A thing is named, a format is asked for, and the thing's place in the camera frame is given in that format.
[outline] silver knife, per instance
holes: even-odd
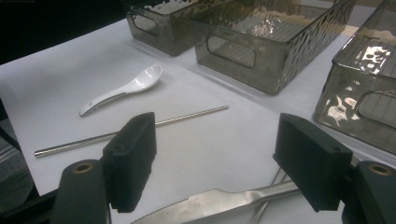
[[[297,186],[291,180],[265,188],[242,192],[226,192],[221,189],[212,189],[192,195],[182,202],[155,211],[132,224],[186,223],[248,204],[262,203],[298,192]]]

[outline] textured plastic bin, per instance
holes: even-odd
[[[396,154],[396,1],[383,1],[332,60],[314,119]]]
[[[355,0],[234,0],[192,17],[199,64],[277,94],[344,30]]]
[[[170,56],[194,46],[191,16],[225,0],[121,0],[132,36]]]

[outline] table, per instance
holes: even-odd
[[[363,22],[357,17],[368,17],[366,9],[372,11],[355,7],[351,19]],[[159,121],[228,105],[228,110],[157,129],[158,154],[139,205],[132,214],[111,212],[113,223],[130,223],[205,190],[269,185],[277,170],[272,155],[279,114],[313,121],[331,58],[347,40],[348,33],[337,37],[272,96],[197,64],[194,49],[171,58],[144,45],[131,38],[127,21],[119,21],[0,66],[0,96],[40,194],[58,188],[69,164],[101,158],[106,142],[37,159],[34,152],[39,149],[116,132],[130,118],[149,111]],[[104,105],[86,118],[79,116],[91,99],[154,63],[163,67],[159,85]],[[395,156],[317,125],[361,160],[396,165]],[[196,223],[244,223],[254,211],[250,206]],[[341,211],[342,205],[338,212],[316,214],[296,195],[271,203],[261,223],[341,223]]]

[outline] ceramic spoon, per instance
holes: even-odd
[[[85,117],[95,107],[109,100],[118,98],[122,95],[148,90],[149,88],[153,87],[158,82],[158,80],[160,80],[162,73],[163,68],[158,64],[154,64],[151,67],[148,67],[146,70],[141,72],[134,80],[132,80],[125,86],[101,95],[84,105],[79,111],[79,115],[81,117]]]

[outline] tray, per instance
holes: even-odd
[[[121,0],[132,36],[170,56],[194,46],[191,16],[226,0]]]
[[[383,1],[332,60],[314,119],[396,154],[396,2]]]
[[[192,17],[199,64],[277,94],[345,28],[355,0],[234,0]]]

